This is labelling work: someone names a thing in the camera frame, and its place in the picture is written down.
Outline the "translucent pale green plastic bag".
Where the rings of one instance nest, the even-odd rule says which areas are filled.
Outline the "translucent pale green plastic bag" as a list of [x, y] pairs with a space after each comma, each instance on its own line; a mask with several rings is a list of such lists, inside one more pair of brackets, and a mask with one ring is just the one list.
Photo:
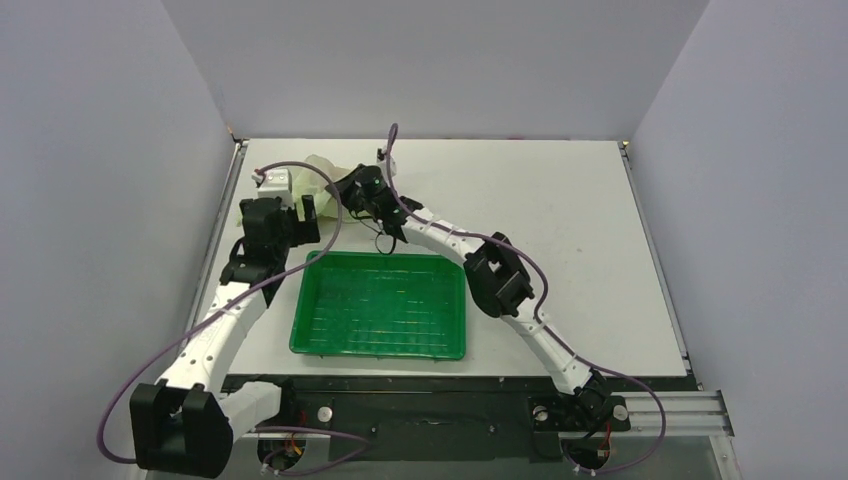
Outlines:
[[[301, 196], [312, 195], [314, 197], [317, 219], [320, 224], [329, 225], [331, 222], [336, 223], [339, 218], [341, 218], [342, 221], [345, 221], [345, 214], [339, 213], [339, 203], [335, 200], [333, 194], [328, 193], [325, 188], [329, 186], [331, 182], [338, 181], [345, 175], [352, 172], [352, 170], [350, 168], [339, 167], [329, 159], [316, 154], [308, 155], [304, 159], [300, 160], [300, 163], [310, 165], [310, 168], [292, 165], [282, 166], [288, 168], [292, 175], [293, 201], [290, 204], [284, 204], [286, 206], [294, 207], [298, 217], [303, 218], [301, 213]], [[251, 193], [251, 196], [242, 195], [234, 198], [232, 223], [236, 227], [242, 226], [239, 202], [244, 199], [258, 198], [257, 187], [256, 183], [252, 179], [252, 174], [256, 170], [262, 172], [273, 168], [268, 168], [266, 165], [263, 165], [262, 167], [254, 167], [250, 171], [250, 180], [247, 182], [247, 185], [249, 188], [248, 192]]]

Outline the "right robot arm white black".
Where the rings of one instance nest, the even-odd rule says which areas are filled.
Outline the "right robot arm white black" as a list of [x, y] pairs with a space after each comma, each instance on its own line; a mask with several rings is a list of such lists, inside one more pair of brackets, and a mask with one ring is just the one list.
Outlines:
[[588, 435], [600, 429], [627, 430], [624, 399], [602, 373], [565, 347], [541, 309], [531, 275], [508, 238], [462, 229], [423, 204], [397, 194], [383, 168], [359, 165], [329, 187], [342, 209], [375, 221], [393, 239], [417, 245], [460, 266], [476, 307], [508, 324], [525, 342], [562, 398], [566, 418]]

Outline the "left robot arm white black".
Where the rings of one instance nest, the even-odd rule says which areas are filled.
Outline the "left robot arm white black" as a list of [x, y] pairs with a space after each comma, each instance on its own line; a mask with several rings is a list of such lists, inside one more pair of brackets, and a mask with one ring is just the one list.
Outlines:
[[320, 240], [313, 197], [304, 195], [301, 203], [240, 201], [243, 234], [228, 255], [206, 320], [157, 381], [138, 384], [130, 397], [140, 468], [214, 479], [235, 441], [257, 424], [285, 430], [297, 420], [298, 402], [273, 383], [249, 382], [229, 395], [221, 389], [282, 283], [291, 248]]

